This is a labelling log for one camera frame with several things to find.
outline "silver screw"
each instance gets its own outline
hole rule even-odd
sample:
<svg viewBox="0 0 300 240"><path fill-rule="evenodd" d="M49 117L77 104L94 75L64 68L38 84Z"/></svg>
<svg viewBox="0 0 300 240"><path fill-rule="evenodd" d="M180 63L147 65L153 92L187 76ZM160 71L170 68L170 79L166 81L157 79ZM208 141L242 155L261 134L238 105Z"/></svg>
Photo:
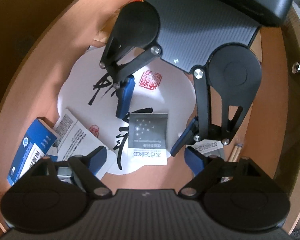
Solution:
<svg viewBox="0 0 300 240"><path fill-rule="evenodd" d="M193 139L196 141L196 142L200 142L201 141L201 137L199 135L195 135L193 137Z"/></svg>
<svg viewBox="0 0 300 240"><path fill-rule="evenodd" d="M160 53L160 48L153 46L151 47L150 51L153 55L158 55Z"/></svg>
<svg viewBox="0 0 300 240"><path fill-rule="evenodd" d="M110 193L110 190L106 187L98 187L93 191L97 196L105 196Z"/></svg>
<svg viewBox="0 0 300 240"><path fill-rule="evenodd" d="M221 143L222 143L223 145L228 145L228 144L230 143L230 141L229 141L228 138L224 138L224 139L221 141Z"/></svg>
<svg viewBox="0 0 300 240"><path fill-rule="evenodd" d="M293 74L300 73L300 64L298 62L296 62L295 64L293 64L293 66L292 66L292 73Z"/></svg>
<svg viewBox="0 0 300 240"><path fill-rule="evenodd" d="M187 197L191 197L197 194L197 191L194 188L185 187L181 190L181 194Z"/></svg>
<svg viewBox="0 0 300 240"><path fill-rule="evenodd" d="M200 68L197 68L194 73L193 73L194 77L196 79L200 79L203 77L203 71Z"/></svg>
<svg viewBox="0 0 300 240"><path fill-rule="evenodd" d="M113 87L114 87L115 90L118 90L120 88L117 83L113 83Z"/></svg>

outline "black ink character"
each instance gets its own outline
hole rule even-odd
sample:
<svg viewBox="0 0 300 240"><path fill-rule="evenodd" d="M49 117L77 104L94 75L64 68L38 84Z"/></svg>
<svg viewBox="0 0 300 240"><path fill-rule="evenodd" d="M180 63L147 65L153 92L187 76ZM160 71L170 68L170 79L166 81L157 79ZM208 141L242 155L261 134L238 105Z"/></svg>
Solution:
<svg viewBox="0 0 300 240"><path fill-rule="evenodd" d="M93 85L93 90L96 90L96 93L93 95L93 97L91 98L91 100L89 101L89 106L92 106L94 100L96 99L97 94L99 93L99 91L101 90L101 88L106 88L112 85L112 82L110 80L108 80L109 77L109 73L105 74L95 85Z"/></svg>
<svg viewBox="0 0 300 240"><path fill-rule="evenodd" d="M143 109L139 109L137 111L134 111L132 113L139 113L139 114L151 114L153 112L153 109L152 108L143 108ZM130 113L128 112L127 115L122 118L122 120L124 122L126 122L127 124L129 124L129 117L130 117ZM122 138L121 142L120 142L120 139L117 141L117 145L114 146L113 150L117 150L119 149L118 151L118 158L117 158L117 164L118 164L118 168L120 170L122 170L122 166L121 166L121 156L122 156L122 150L123 150L123 146L125 144L125 142L127 141L128 139L128 136L129 136L129 127L120 127L119 128L119 132L126 132L124 135L122 134L119 134L116 136L116 138Z"/></svg>

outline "round white paper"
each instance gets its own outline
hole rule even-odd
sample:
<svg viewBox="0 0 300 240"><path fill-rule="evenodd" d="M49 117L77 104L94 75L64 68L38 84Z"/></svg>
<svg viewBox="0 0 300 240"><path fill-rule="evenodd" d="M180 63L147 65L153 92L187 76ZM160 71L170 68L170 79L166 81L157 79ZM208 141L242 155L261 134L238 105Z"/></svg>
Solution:
<svg viewBox="0 0 300 240"><path fill-rule="evenodd" d="M71 73L62 86L58 96L58 112L61 116L63 111L68 108L70 112L87 128L92 125L99 127L99 140L109 149L117 145L117 135L124 135L126 132L119 132L120 127L129 126L126 122L115 117L118 98L116 95L111 97L115 91L112 88L103 98L101 96L109 87L101 88L94 102L90 106L88 103L96 93L93 86L105 75L106 70L99 67L99 62L104 48L94 49L85 53L74 64ZM123 61L129 62L134 56L135 51L130 52ZM139 85L142 74L150 70L162 76L160 85L155 90L149 90ZM133 92L129 112L143 108L153 108L153 113L167 113L167 157L169 151L178 139L185 127L189 116L195 106L195 92L186 75L174 66L156 59L134 73L135 89ZM122 170L119 170L115 162L108 170L112 174L127 174L141 168L143 164L129 163L127 161L128 140L123 146L122 151Z"/></svg>

